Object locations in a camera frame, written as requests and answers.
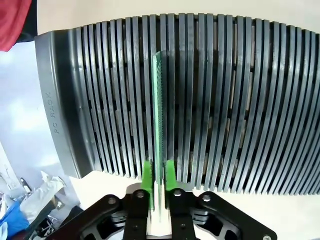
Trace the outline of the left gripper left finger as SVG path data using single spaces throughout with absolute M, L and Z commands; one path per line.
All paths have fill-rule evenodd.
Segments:
M 140 188 L 123 198 L 108 194 L 50 234 L 48 240 L 145 240 L 153 190 L 146 161 Z

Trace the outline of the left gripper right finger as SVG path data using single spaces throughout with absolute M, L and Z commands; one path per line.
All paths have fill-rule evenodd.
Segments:
M 164 165 L 165 204 L 174 240 L 276 240 L 277 234 L 217 194 L 196 196 L 178 186 L 175 163 Z

